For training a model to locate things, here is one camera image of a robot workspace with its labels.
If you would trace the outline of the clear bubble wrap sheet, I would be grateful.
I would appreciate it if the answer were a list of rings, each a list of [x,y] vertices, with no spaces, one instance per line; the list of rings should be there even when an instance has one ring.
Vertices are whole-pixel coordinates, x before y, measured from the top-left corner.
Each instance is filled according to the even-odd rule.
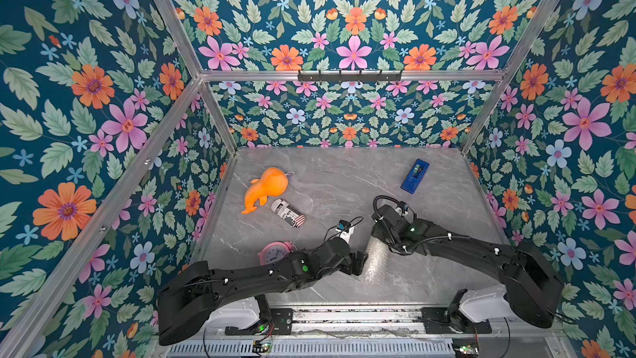
[[[376,288],[385,286],[389,276],[389,247],[382,240],[371,237],[365,253],[367,260],[360,275],[361,281]]]

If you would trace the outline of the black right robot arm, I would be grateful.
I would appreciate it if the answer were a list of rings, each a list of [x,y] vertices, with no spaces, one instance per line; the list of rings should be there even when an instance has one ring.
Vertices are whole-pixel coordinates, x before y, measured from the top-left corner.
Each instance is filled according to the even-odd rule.
[[[461,289],[445,311],[453,331],[497,318],[519,318],[536,328],[553,326],[564,283],[531,242],[515,247],[453,233],[429,220],[405,218],[400,207],[374,208],[372,237],[397,255],[440,257],[498,280],[498,286]]]

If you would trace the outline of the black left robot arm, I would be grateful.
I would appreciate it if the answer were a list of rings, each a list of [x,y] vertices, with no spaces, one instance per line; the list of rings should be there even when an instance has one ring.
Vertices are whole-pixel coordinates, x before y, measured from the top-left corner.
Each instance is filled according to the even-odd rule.
[[[210,269],[206,261],[196,262],[158,293],[158,342],[170,346],[185,341],[214,311],[245,298],[310,288],[337,272],[362,275],[368,257],[364,251],[353,253],[345,240],[334,238],[258,267]]]

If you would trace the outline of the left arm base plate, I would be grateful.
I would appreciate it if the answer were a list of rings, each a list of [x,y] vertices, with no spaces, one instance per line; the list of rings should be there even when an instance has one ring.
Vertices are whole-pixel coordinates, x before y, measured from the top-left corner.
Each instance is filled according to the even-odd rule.
[[[226,336],[288,336],[292,333],[294,311],[291,308],[273,308],[258,314],[255,324],[238,329],[225,328]]]

